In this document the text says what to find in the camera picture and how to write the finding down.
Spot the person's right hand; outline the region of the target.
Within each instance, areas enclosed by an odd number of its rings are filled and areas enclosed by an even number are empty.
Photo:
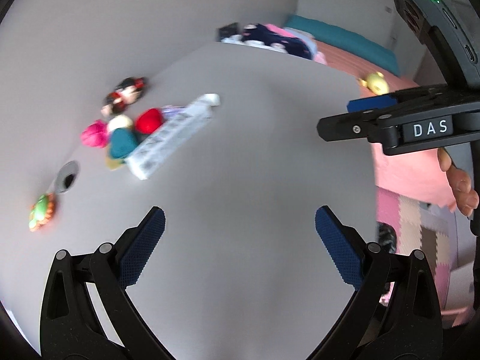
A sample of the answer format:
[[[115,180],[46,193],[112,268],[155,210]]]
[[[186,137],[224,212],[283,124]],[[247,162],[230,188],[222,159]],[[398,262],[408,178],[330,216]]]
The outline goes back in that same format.
[[[446,174],[457,208],[464,216],[471,217],[479,207],[479,195],[472,186],[470,176],[454,166],[444,148],[438,148],[437,155],[440,169]]]

